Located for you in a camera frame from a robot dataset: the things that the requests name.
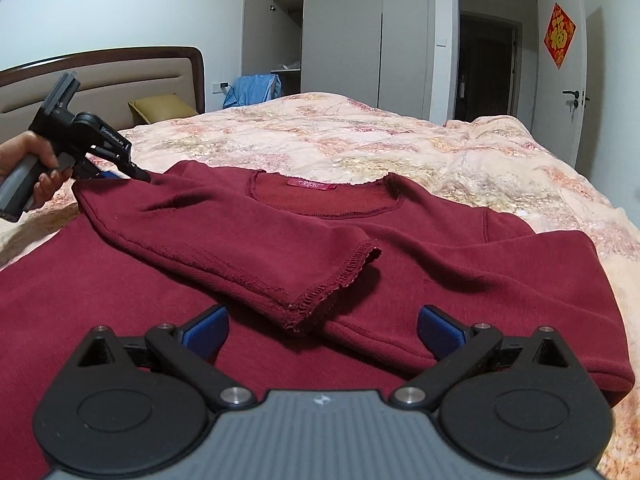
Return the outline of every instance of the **red sweater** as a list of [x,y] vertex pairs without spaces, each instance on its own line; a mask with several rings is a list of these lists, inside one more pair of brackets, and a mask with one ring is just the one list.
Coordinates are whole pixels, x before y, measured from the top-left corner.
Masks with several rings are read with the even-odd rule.
[[622,319],[585,234],[536,235],[394,174],[326,190],[290,182],[181,162],[151,184],[76,184],[84,214],[0,273],[7,478],[44,472],[31,415],[89,328],[142,334],[215,301],[231,316],[216,366],[258,395],[389,393],[434,364],[416,333],[424,304],[507,335],[554,326],[610,402],[631,389]]

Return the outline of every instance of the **blue gripper pad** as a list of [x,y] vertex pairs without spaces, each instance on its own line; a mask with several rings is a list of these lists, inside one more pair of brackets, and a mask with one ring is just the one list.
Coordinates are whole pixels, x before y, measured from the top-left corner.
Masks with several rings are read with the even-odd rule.
[[103,171],[102,176],[104,178],[120,178],[116,173],[113,173],[113,171]]
[[433,305],[425,305],[418,314],[418,337],[438,361],[466,343],[467,330]]
[[207,360],[222,346],[228,334],[229,314],[222,306],[185,330],[180,343]]

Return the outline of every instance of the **gray gripper base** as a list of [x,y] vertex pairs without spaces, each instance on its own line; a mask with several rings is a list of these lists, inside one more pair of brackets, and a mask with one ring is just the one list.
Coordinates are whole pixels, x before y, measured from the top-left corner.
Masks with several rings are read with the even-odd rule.
[[[55,471],[47,480],[76,480]],[[145,480],[505,480],[452,450],[423,413],[374,391],[272,391],[220,416],[192,454]],[[566,480],[602,480],[593,469]]]

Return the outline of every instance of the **neckline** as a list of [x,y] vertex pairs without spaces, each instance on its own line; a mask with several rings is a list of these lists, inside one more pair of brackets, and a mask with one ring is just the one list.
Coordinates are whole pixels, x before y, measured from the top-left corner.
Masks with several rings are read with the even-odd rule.
[[[374,180],[372,182],[365,182],[363,184],[338,184],[338,186],[359,186],[359,187],[385,186],[389,195],[391,195],[392,197],[395,197],[396,199],[395,203],[391,205],[377,207],[374,209],[370,209],[368,211],[354,211],[354,212],[345,212],[340,214],[316,214],[316,213],[303,213],[298,211],[292,211],[289,209],[283,209],[283,208],[273,206],[271,204],[267,204],[265,202],[262,202],[260,199],[258,199],[258,196],[256,193],[256,186],[258,182],[258,176],[261,173],[266,173],[266,171],[254,170],[252,174],[249,176],[249,179],[247,181],[247,186],[246,186],[246,195],[249,198],[252,198],[256,202],[259,202],[261,204],[267,205],[269,207],[273,207],[274,209],[278,209],[280,211],[287,211],[299,216],[320,218],[324,220],[343,220],[347,218],[370,218],[372,216],[378,216],[383,213],[388,213],[390,211],[395,211],[397,209],[400,209],[404,204],[404,195],[402,195],[400,190],[401,186],[399,186],[400,184],[399,175],[396,175],[395,173],[387,173],[384,177]],[[291,178],[290,176],[282,175],[281,173],[277,173],[277,172],[271,173],[271,174],[277,174],[282,178]]]

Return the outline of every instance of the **finger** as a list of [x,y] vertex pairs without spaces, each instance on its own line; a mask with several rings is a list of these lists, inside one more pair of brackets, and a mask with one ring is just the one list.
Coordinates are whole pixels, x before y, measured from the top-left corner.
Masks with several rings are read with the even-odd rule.
[[20,134],[22,136],[22,142],[24,143],[25,151],[37,155],[42,163],[48,168],[57,168],[58,159],[53,152],[51,143],[39,135],[33,132],[24,132]]
[[47,201],[47,198],[44,195],[42,186],[40,185],[39,182],[36,182],[36,185],[33,186],[33,209],[38,209],[44,206],[44,203],[46,201]]
[[53,194],[56,192],[56,188],[54,187],[51,179],[45,173],[43,173],[40,175],[38,183],[40,184],[40,188],[42,189],[45,201],[51,200]]
[[58,170],[53,170],[49,175],[49,178],[51,179],[51,183],[53,184],[54,192],[56,192],[60,189],[60,186],[62,186],[62,175]]

